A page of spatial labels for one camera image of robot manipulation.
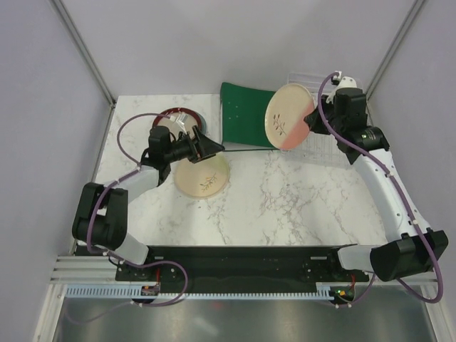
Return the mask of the pale green plate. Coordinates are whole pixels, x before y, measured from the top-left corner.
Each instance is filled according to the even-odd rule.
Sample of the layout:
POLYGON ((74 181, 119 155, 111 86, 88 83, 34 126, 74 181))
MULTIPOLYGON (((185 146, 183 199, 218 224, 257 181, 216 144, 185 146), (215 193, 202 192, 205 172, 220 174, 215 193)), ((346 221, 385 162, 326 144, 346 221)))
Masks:
POLYGON ((198 163, 181 160, 175 169, 174 183, 184 195, 207 199, 219 194, 229 183, 229 163, 222 153, 198 163))

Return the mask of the pink and cream plate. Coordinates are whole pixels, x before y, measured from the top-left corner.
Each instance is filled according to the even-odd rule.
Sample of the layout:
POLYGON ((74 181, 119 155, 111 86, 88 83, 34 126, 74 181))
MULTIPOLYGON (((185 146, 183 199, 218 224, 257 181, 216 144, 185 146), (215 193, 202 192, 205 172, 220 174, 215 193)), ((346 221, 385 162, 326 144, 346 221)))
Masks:
POLYGON ((310 133, 304 118, 315 109, 307 88, 288 83, 278 89, 266 107, 264 127, 268 141, 279 150, 293 150, 310 133))

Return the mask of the red rimmed cream plate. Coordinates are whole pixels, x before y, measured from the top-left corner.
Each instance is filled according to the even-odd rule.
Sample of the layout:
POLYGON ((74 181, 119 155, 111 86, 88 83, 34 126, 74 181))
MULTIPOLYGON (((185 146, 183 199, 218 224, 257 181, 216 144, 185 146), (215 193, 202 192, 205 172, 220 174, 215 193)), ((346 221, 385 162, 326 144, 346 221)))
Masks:
POLYGON ((197 121, 199 131, 205 135, 207 133, 207 123, 206 123, 204 117, 201 116, 198 112, 195 113, 195 116, 196 116, 196 121, 197 121))

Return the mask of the dark rimmed beige plate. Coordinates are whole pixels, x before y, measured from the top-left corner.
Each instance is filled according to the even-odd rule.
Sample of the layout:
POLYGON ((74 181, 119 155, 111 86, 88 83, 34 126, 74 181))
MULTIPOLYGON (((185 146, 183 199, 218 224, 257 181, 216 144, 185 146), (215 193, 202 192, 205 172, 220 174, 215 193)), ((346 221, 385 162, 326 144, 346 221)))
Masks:
POLYGON ((195 113, 196 113, 195 111, 193 111, 189 108, 183 108, 183 107, 169 108, 169 109, 161 112, 161 114, 159 114, 156 117, 156 119, 154 119, 154 121, 152 123, 152 127, 153 128, 156 126, 167 127, 169 129, 170 133, 172 134, 172 136, 174 136, 176 139, 178 139, 178 137, 180 136, 180 133, 182 133, 182 134, 189 133, 190 137, 193 138, 194 133, 192 131, 192 127, 194 125, 196 125, 198 127, 195 113), (185 122, 185 128, 186 128, 185 132, 176 130, 175 127, 172 126, 172 121, 170 120, 170 116, 177 115, 179 112, 187 114, 187 121, 185 122))

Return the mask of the grey-blue plate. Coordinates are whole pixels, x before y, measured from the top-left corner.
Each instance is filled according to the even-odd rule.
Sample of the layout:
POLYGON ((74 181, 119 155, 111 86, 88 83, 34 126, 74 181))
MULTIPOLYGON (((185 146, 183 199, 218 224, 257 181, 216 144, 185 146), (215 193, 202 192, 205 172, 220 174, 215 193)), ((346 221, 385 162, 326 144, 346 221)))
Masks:
POLYGON ((206 123, 206 120, 204 119, 204 117, 198 113, 198 118, 200 120, 200 125, 199 125, 199 129, 200 129, 200 132, 204 135, 207 134, 207 123, 206 123))

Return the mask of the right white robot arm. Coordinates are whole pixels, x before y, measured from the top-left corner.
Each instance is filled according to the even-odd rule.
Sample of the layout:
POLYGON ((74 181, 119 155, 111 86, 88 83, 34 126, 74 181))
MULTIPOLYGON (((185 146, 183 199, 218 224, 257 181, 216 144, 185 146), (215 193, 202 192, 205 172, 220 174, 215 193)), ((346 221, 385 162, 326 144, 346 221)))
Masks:
POLYGON ((386 244, 341 247, 326 262, 327 274, 345 279, 352 270, 374 273, 392 281, 434 271, 442 274, 439 258, 448 246, 444 231, 435 231, 421 215, 397 173, 383 131, 368 124, 366 96, 360 88, 318 93, 316 109, 304 118, 310 131, 332 135, 338 149, 365 182, 382 219, 386 244))

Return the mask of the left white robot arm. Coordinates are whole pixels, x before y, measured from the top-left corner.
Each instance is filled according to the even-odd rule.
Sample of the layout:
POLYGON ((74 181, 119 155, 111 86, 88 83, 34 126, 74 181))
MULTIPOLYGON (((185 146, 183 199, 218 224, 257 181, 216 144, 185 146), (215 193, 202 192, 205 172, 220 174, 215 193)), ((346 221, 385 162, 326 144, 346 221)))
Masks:
POLYGON ((83 186, 73 238, 84 242, 90 253, 101 250, 132 264, 132 273, 139 279, 151 279, 157 264, 147 257, 148 246, 128 232, 129 204, 162 185, 172 163, 186 159, 195 164, 223 151, 223 145, 209 139, 197 126, 192 127, 192 133, 180 133, 176 140, 165 126, 151 128, 148 147, 133 171, 107 184, 89 182, 83 186))

